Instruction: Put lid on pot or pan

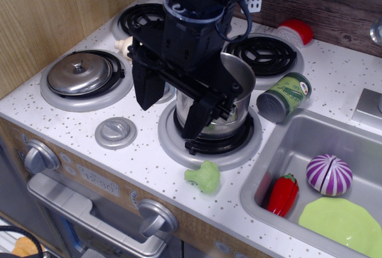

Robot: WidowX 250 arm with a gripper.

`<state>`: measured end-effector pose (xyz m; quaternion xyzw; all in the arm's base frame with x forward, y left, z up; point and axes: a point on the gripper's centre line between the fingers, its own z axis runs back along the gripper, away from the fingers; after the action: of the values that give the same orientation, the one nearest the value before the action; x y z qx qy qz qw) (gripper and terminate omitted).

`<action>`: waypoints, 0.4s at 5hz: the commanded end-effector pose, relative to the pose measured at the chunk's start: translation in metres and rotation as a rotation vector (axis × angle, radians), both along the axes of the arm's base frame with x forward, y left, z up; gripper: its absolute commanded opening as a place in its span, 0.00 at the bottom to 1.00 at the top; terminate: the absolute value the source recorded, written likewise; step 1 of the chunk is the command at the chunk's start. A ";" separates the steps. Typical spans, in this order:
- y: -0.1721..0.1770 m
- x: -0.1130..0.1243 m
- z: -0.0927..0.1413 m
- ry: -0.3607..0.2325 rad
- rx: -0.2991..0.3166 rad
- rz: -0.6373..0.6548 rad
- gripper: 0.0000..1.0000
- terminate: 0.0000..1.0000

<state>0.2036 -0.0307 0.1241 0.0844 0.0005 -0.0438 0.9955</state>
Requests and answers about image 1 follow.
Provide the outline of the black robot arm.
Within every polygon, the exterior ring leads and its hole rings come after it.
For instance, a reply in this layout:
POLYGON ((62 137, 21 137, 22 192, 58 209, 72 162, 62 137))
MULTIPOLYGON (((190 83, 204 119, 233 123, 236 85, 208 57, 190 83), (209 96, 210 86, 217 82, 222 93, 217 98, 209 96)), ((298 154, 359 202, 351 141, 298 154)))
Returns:
POLYGON ((162 24, 130 26, 136 99, 150 108, 165 84, 190 97, 184 139, 196 139, 213 119, 227 119, 243 92, 221 61, 235 5, 250 17, 245 0, 163 0, 162 24))

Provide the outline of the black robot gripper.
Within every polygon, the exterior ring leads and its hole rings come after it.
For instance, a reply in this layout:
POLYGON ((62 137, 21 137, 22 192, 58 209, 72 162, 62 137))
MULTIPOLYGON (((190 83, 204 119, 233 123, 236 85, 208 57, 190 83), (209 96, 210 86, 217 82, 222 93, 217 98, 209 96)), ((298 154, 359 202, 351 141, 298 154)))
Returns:
POLYGON ((230 92, 211 78, 221 73, 220 54, 229 42, 235 5, 243 0, 163 0, 163 27, 130 27, 135 97, 148 110, 163 95, 165 83, 200 97, 189 109, 182 138, 195 140, 221 115, 219 104, 230 92), (218 93, 207 93, 212 88, 218 93))

